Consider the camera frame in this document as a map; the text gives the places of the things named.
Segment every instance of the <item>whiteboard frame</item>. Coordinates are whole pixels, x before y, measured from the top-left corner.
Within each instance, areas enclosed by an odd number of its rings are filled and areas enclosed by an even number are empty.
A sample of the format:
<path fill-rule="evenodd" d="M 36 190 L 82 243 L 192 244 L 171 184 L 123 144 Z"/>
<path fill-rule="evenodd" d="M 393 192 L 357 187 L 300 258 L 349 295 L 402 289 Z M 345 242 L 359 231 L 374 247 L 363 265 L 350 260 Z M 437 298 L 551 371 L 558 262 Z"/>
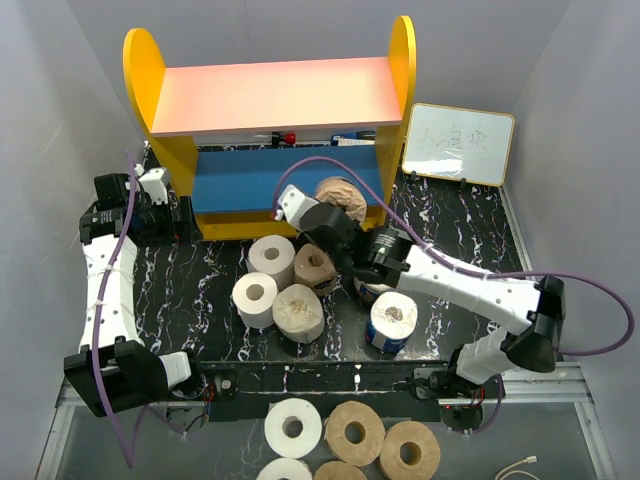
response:
<path fill-rule="evenodd" d="M 406 153 L 407 153 L 407 146 L 409 144 L 409 134 L 411 133 L 411 121 L 413 120 L 413 109 L 417 106 L 424 106 L 424 107 L 435 107 L 435 108 L 443 108 L 443 109 L 447 109 L 447 110 L 461 110 L 461 111 L 465 111 L 465 112 L 474 112 L 474 113 L 485 113 L 485 114 L 489 114 L 489 115 L 499 115 L 499 116 L 504 116 L 504 117 L 510 117 L 511 118 L 511 132 L 509 133 L 509 143 L 507 145 L 507 154 L 506 154 L 506 158 L 505 158 L 505 162 L 504 162 L 504 169 L 502 171 L 502 180 L 500 181 L 500 183 L 484 183 L 484 182 L 476 182 L 473 181 L 472 179 L 468 179 L 465 178 L 465 181 L 467 181 L 468 183 L 471 183 L 473 185 L 484 185 L 484 186 L 488 186 L 488 187 L 501 187 L 502 185 L 504 185 L 504 181 L 507 177 L 507 165 L 509 164 L 509 157 L 511 156 L 511 145 L 513 143 L 513 132 L 515 130 L 516 127 L 516 119 L 513 115 L 511 115 L 510 113 L 504 113 L 504 112 L 491 112 L 488 110 L 476 110 L 473 108 L 461 108 L 461 107 L 450 107 L 447 105 L 436 105 L 433 103 L 414 103 L 413 106 L 411 107 L 411 113 L 409 114 L 409 123 L 407 125 L 407 137 L 405 139 L 405 149 L 402 155 L 402 171 L 407 174 L 407 175 L 411 175 L 413 173 L 413 170 L 411 171 L 407 171 L 405 170 L 405 166 L 404 166 L 404 161 L 406 159 Z M 447 177 L 447 176 L 442 176 L 442 175 L 437 175 L 437 174 L 423 174 L 423 173 L 418 173 L 416 172 L 416 175 L 419 177 L 427 177 L 427 178 L 439 178 L 442 180 L 449 180 L 452 182 L 462 182 L 462 178 L 453 178 L 453 177 Z"/>

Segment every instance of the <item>marble pattern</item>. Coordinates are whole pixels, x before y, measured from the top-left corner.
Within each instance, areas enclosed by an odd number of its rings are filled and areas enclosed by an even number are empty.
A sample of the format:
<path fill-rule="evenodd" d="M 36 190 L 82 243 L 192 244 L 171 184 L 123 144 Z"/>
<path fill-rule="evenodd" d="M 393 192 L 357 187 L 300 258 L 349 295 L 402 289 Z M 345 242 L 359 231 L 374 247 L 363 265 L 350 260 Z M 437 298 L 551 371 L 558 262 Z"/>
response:
<path fill-rule="evenodd" d="M 152 152 L 147 162 L 147 167 L 156 162 Z M 458 186 L 438 179 L 411 182 L 399 170 L 391 206 L 448 255 L 494 271 L 521 270 L 498 189 L 467 186 L 459 192 Z M 418 327 L 397 356 L 384 354 L 365 342 L 368 306 L 356 294 L 352 279 L 340 277 L 338 288 L 322 298 L 326 327 L 312 344 L 295 344 L 275 326 L 248 329 L 235 310 L 231 290 L 246 273 L 251 243 L 140 249 L 135 268 L 136 319 L 139 335 L 151 351 L 163 354 L 190 348 L 202 362 L 213 363 L 447 360 L 460 344 L 495 328 L 487 319 L 448 302 L 412 294 L 418 303 Z"/>

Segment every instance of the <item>whiteboard stand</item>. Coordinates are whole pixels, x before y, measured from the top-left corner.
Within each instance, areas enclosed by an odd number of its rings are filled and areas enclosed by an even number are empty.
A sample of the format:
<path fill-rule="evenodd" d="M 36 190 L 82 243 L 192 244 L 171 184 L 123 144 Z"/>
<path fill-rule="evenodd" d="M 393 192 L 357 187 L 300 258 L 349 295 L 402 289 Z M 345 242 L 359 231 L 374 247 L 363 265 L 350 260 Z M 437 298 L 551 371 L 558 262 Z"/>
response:
<path fill-rule="evenodd" d="M 402 171 L 412 177 L 499 187 L 507 172 L 514 123 L 507 113 L 416 103 Z"/>

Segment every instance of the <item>gray floor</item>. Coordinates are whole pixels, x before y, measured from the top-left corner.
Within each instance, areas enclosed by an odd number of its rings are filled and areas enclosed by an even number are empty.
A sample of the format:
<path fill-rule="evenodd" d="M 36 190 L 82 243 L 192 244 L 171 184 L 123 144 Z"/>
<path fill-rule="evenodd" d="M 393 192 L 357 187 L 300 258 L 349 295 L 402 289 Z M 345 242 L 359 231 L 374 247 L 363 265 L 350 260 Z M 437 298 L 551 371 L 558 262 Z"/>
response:
<path fill-rule="evenodd" d="M 136 414 L 120 415 L 127 432 Z M 385 424 L 389 427 L 397 421 Z M 435 479 L 493 479 L 501 468 L 529 455 L 537 455 L 538 463 L 524 469 L 542 480 L 596 478 L 573 404 L 503 405 L 495 424 L 470 439 L 446 432 L 442 424 L 430 426 L 442 451 Z M 109 421 L 77 408 L 57 478 L 255 479 L 277 458 L 262 428 L 262 420 L 210 423 L 182 441 L 149 417 L 140 432 L 136 466 L 129 471 Z M 321 441 L 303 460 L 315 472 L 332 458 Z M 376 464 L 363 471 L 369 479 L 384 478 Z"/>

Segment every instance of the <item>brown paper roll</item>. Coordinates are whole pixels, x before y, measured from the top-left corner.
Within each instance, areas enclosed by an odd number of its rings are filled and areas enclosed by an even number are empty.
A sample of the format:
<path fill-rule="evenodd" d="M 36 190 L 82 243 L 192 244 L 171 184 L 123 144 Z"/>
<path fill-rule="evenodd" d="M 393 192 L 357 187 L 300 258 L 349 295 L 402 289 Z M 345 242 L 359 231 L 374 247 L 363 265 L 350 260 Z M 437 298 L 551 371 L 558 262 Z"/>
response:
<path fill-rule="evenodd" d="M 342 177 L 325 178 L 316 187 L 315 197 L 345 209 L 345 213 L 362 224 L 367 216 L 367 202 L 355 185 Z"/>
<path fill-rule="evenodd" d="M 407 445 L 411 460 L 405 463 L 400 449 Z M 380 468 L 391 480 L 427 480 L 440 464 L 440 445 L 428 427 L 419 422 L 400 422 L 389 429 L 380 452 Z"/>
<path fill-rule="evenodd" d="M 294 283 L 306 285 L 322 297 L 336 287 L 336 269 L 329 256 L 307 243 L 293 260 Z"/>
<path fill-rule="evenodd" d="M 347 439 L 345 430 L 350 424 L 360 430 L 360 443 L 351 443 Z M 380 455 L 384 425 L 371 407 L 360 402 L 345 402 L 331 412 L 324 438 L 329 450 L 340 460 L 356 467 L 364 467 Z"/>
<path fill-rule="evenodd" d="M 327 462 L 316 471 L 313 480 L 367 480 L 367 477 L 348 463 Z"/>

